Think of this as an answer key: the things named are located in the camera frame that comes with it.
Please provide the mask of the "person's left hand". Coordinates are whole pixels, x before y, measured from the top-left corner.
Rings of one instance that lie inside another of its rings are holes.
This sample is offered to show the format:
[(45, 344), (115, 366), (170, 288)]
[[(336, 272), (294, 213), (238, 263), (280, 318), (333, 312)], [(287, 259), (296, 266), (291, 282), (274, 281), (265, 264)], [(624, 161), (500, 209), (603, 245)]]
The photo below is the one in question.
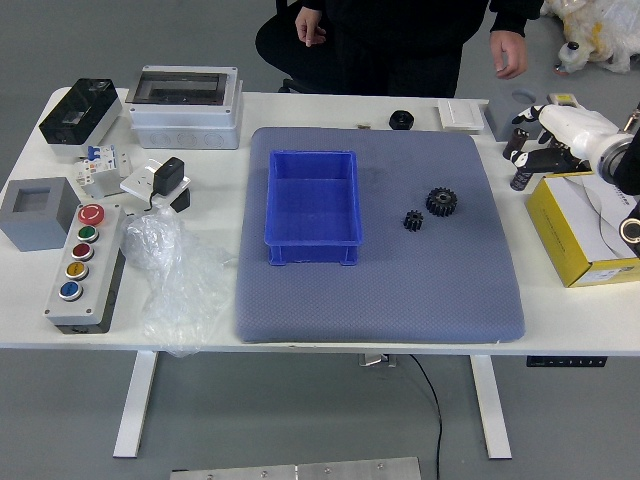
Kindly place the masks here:
[(489, 46), (498, 79), (510, 80), (528, 69), (526, 42), (519, 33), (506, 30), (492, 31)]

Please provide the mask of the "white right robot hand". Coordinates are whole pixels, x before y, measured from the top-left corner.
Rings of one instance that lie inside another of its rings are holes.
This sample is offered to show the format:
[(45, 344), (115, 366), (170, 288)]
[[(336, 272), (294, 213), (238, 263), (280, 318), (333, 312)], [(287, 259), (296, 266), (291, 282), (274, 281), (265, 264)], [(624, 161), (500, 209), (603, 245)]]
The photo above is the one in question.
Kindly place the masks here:
[(513, 119), (515, 124), (533, 121), (543, 128), (538, 140), (543, 147), (526, 152), (511, 140), (503, 151), (504, 158), (521, 173), (564, 173), (591, 167), (608, 178), (633, 139), (600, 113), (582, 107), (533, 106)]

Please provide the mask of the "person's right hand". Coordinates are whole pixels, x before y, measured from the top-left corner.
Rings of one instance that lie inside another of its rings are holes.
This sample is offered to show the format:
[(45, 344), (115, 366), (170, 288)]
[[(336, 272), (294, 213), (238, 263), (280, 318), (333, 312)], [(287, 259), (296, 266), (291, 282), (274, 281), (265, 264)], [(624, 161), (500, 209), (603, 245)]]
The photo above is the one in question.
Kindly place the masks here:
[(326, 41), (326, 30), (320, 26), (321, 19), (320, 10), (302, 7), (298, 13), (295, 20), (296, 32), (306, 47), (321, 45)]

